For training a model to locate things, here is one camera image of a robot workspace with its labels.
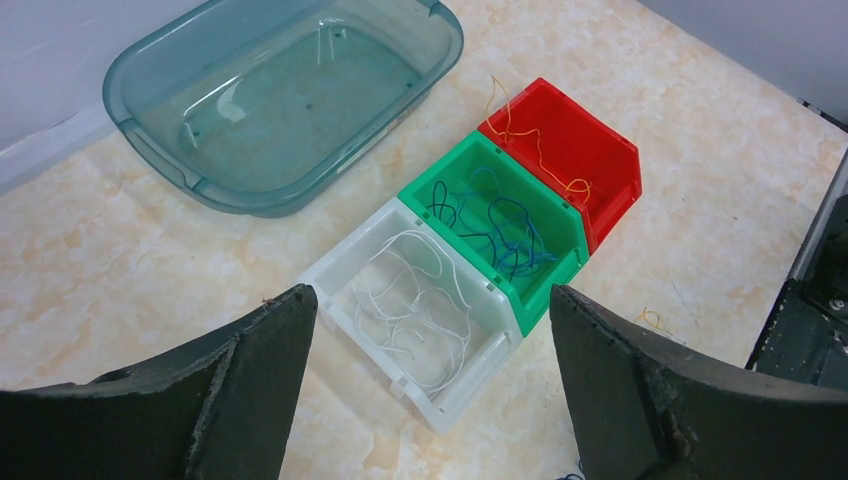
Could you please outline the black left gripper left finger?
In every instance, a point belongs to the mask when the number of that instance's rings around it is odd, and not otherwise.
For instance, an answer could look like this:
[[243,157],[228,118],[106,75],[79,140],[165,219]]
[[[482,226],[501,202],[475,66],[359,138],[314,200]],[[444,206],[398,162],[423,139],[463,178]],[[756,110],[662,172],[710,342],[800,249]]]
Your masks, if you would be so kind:
[[5,479],[275,479],[316,323],[298,284],[87,384],[1,394]]

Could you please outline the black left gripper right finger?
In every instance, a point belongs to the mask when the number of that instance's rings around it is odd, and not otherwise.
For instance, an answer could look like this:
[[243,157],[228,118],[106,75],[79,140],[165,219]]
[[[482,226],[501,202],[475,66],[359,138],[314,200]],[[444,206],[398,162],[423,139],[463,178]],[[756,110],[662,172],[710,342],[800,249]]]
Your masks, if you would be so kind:
[[590,479],[843,479],[847,395],[746,370],[550,292],[560,375]]

